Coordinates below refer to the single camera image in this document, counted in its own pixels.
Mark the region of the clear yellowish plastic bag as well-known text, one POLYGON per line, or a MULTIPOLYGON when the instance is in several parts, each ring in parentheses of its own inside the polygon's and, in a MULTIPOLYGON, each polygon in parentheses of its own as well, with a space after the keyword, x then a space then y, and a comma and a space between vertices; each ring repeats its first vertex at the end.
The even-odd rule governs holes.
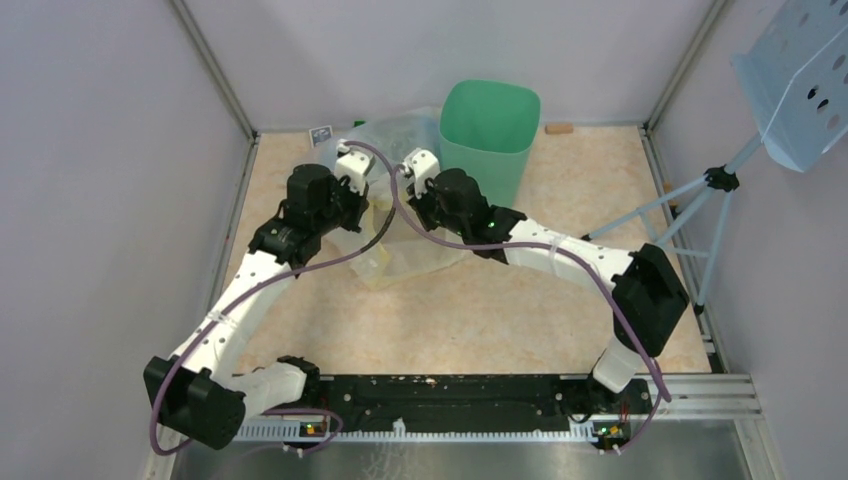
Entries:
MULTIPOLYGON (((307 163, 335 166, 336 145, 342 139, 365 142, 382 152, 392 165, 399 164, 417 148, 440 152, 438 107, 422 107, 402 114, 367 120, 349 131, 339 131, 313 145, 304 157, 307 163)), ((372 240, 385 225, 393 207, 389 174, 379 159, 367 176, 369 207, 361 220, 359 233, 335 230, 326 239, 341 254, 349 254, 372 240)), ((463 250, 434 243, 416 233, 396 214, 380 241, 349 265, 358 279, 373 289, 423 276, 450 267, 468 256, 463 250)))

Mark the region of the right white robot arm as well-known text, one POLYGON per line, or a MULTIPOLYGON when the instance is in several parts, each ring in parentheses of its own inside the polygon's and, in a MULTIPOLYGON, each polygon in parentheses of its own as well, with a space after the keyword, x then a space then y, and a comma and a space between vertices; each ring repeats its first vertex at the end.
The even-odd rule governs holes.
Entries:
POLYGON ((670 397, 657 359, 689 304, 670 259, 658 246, 637 250, 594 245, 558 233, 507 207, 488 203, 461 169, 401 166, 408 181, 406 222, 424 238, 511 267, 550 274, 598 293, 613 315, 612 338, 592 367, 589 404, 612 412, 631 379, 647 369, 664 399, 670 397))

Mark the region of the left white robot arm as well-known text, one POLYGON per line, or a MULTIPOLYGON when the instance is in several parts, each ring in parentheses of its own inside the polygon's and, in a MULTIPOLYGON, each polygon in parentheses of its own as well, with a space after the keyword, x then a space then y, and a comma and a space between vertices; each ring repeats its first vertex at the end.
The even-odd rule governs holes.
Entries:
POLYGON ((149 440, 155 453, 173 454, 157 441, 166 427, 213 449, 227 446, 242 423, 287 404, 308 413, 319 404, 314 365, 283 358, 269 367, 236 374, 245 347, 277 298, 336 230, 357 232, 368 207, 372 161, 361 154, 333 168, 303 164, 286 184, 277 213, 254 233, 239 269, 199 325, 168 357, 152 357, 143 372, 151 402, 149 440))

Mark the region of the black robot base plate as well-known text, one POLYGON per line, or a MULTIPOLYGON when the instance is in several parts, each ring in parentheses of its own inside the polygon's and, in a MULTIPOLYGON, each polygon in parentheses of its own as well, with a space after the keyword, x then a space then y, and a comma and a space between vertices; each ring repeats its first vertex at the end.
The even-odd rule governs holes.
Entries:
POLYGON ((612 393, 583 375, 334 375, 308 381, 294 404, 336 413, 346 433, 402 421, 410 433, 524 434, 646 414, 651 395, 642 379, 612 393))

